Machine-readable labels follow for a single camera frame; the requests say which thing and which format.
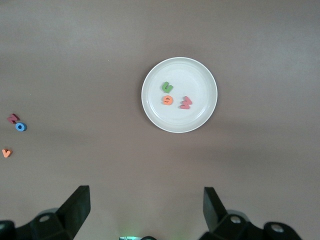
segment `plate rim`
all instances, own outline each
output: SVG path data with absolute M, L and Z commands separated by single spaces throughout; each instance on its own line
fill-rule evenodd
M 197 125 L 197 127 L 193 127 L 192 129 L 189 129 L 189 130 L 185 130 L 185 131 L 173 131 L 173 130 L 168 130 L 168 129 L 165 129 L 161 126 L 159 126 L 158 124 L 156 124 L 152 119 L 151 117 L 148 115 L 147 111 L 146 111 L 146 108 L 145 108 L 145 104 L 144 104 L 144 97 L 143 97 L 143 93 L 144 93 L 144 88 L 145 88 L 145 85 L 146 85 L 146 80 L 148 78 L 148 76 L 153 72 L 153 70 L 155 68 L 157 68 L 158 65 L 161 65 L 167 61 L 170 61 L 170 60 L 174 60 L 174 59 L 185 59 L 185 60 L 190 60 L 190 61 L 193 61 L 193 62 L 196 62 L 197 64 L 201 65 L 209 74 L 210 76 L 212 77 L 213 79 L 213 82 L 214 82 L 214 86 L 215 86 L 215 91 L 216 91 L 216 97 L 215 97 L 215 104 L 214 104 L 214 107 L 212 108 L 212 111 L 210 112 L 210 114 L 208 115 L 208 117 L 200 124 L 200 125 Z M 194 131 L 198 128 L 200 128 L 202 125 L 204 125 L 208 120 L 209 118 L 211 118 L 212 114 L 214 113 L 215 109 L 216 109 L 216 106 L 217 106 L 217 103 L 218 103 L 218 87 L 217 87 L 217 83 L 216 83 L 216 79 L 215 77 L 213 76 L 213 74 L 211 73 L 211 71 L 205 66 L 203 65 L 201 62 L 193 59 L 193 58 L 190 58 L 190 57 L 185 57 L 185 56 L 176 56 L 176 57 L 171 57 L 171 58 L 167 58 L 161 62 L 159 62 L 158 64 L 156 64 L 149 72 L 148 74 L 146 75 L 146 77 L 144 78 L 144 81 L 143 81 L 143 85 L 142 85 L 142 88 L 141 88 L 141 103 L 142 103 L 142 107 L 143 107 L 143 110 L 144 110 L 144 113 L 145 115 L 148 117 L 148 119 L 155 125 L 157 126 L 158 128 L 166 131 L 166 132 L 169 132 L 169 133 L 175 133 L 175 134 L 182 134 L 182 133 L 188 133 L 188 132 L 191 132 L 191 131 Z

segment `red foam number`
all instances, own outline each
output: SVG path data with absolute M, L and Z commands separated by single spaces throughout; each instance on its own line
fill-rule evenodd
M 184 101 L 182 101 L 182 105 L 180 106 L 181 109 L 189 109 L 192 104 L 192 101 L 187 96 L 184 97 Z
M 19 117 L 18 117 L 17 115 L 15 115 L 14 113 L 12 113 L 12 114 L 10 115 L 10 117 L 8 117 L 7 119 L 8 119 L 8 121 L 9 121 L 10 123 L 12 123 L 12 124 L 15 124 L 16 121 L 20 120 Z

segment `blue ring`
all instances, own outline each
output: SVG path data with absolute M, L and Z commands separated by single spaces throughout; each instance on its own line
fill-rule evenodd
M 23 122 L 19 122 L 15 125 L 15 129 L 17 129 L 19 132 L 24 132 L 25 130 L 27 130 L 27 125 Z

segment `screw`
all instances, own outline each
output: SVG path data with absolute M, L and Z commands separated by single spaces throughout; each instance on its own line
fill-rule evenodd
M 279 224 L 272 224 L 271 228 L 273 231 L 277 232 L 277 233 L 283 233 L 285 230 L 282 228 L 282 226 L 280 226 Z
M 231 222 L 233 222 L 234 224 L 241 223 L 241 220 L 238 216 L 232 216 L 230 219 L 231 219 Z
M 49 220 L 49 218 L 50 218 L 50 216 L 44 215 L 44 216 L 42 216 L 42 217 L 39 219 L 39 222 L 40 222 L 40 223 L 43 223 L 43 222 Z

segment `orange foam number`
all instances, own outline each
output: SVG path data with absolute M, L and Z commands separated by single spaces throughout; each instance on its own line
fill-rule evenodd
M 171 105 L 173 103 L 173 101 L 174 101 L 173 98 L 169 95 L 163 97 L 163 104 L 164 105 Z
M 192 101 L 187 97 L 185 96 L 184 97 L 184 101 L 182 101 L 182 105 L 180 106 L 181 109 L 189 109 L 190 106 L 192 104 Z
M 7 149 L 2 149 L 2 153 L 5 158 L 8 158 L 12 154 L 12 151 Z

